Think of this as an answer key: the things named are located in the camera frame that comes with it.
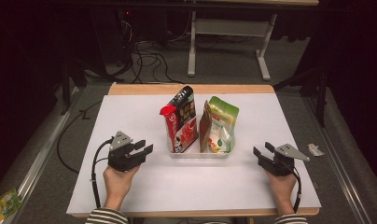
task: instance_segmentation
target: red snack bag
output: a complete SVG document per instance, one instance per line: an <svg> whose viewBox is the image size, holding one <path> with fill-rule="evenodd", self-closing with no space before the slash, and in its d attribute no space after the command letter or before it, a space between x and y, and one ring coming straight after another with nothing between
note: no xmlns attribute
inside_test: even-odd
<svg viewBox="0 0 377 224"><path fill-rule="evenodd" d="M184 152L198 137L193 89L184 87L160 114L165 117L168 148Z"/></svg>

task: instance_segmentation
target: striped sleeve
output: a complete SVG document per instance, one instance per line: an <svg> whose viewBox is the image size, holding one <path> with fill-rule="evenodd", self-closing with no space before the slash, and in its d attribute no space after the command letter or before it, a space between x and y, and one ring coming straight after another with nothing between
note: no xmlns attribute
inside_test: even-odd
<svg viewBox="0 0 377 224"><path fill-rule="evenodd" d="M128 219L119 211L97 208L90 213L86 224L128 224Z"/></svg>
<svg viewBox="0 0 377 224"><path fill-rule="evenodd" d="M274 224L308 224L307 218L297 214L284 215L278 217Z"/></svg>

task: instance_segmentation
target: hand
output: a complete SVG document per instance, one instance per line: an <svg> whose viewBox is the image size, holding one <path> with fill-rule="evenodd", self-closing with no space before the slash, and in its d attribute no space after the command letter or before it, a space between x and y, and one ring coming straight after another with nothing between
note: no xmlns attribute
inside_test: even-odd
<svg viewBox="0 0 377 224"><path fill-rule="evenodd" d="M293 214L293 205L290 201L291 192L297 182L294 175L275 176L270 172L264 170L267 176L270 178L270 187L272 196L276 202L276 208L278 215Z"/></svg>
<svg viewBox="0 0 377 224"><path fill-rule="evenodd" d="M104 171L106 186L106 202L104 207L119 210L125 196L128 194L133 182L133 176L139 170L139 166L128 172L120 172L110 166Z"/></svg>

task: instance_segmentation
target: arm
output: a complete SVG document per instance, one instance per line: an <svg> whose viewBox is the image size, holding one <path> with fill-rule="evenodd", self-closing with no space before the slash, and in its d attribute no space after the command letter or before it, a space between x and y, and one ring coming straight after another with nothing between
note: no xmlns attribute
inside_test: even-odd
<svg viewBox="0 0 377 224"><path fill-rule="evenodd" d="M136 166L128 172L120 172L110 166L105 169L105 205L103 208L93 210L87 218L86 223L128 223L128 219L121 214L119 209L121 208L125 196L130 191L133 176L138 170L139 166Z"/></svg>
<svg viewBox="0 0 377 224"><path fill-rule="evenodd" d="M296 177L294 175L275 176L266 170L265 173L270 179L270 188L278 211L279 218L275 220L275 223L281 220L287 221L288 219L290 222L300 221L300 223L307 223L304 216L294 213L293 205L290 201L291 192L296 184Z"/></svg>

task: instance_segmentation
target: small white object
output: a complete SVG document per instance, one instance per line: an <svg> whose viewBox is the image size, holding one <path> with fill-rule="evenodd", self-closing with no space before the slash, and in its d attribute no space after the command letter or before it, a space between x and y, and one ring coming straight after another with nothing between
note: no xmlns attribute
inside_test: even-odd
<svg viewBox="0 0 377 224"><path fill-rule="evenodd" d="M309 144L308 145L308 149L310 150L310 152L314 155L314 156L323 156L325 155L325 153L321 150L318 149L318 146L314 145L314 144Z"/></svg>

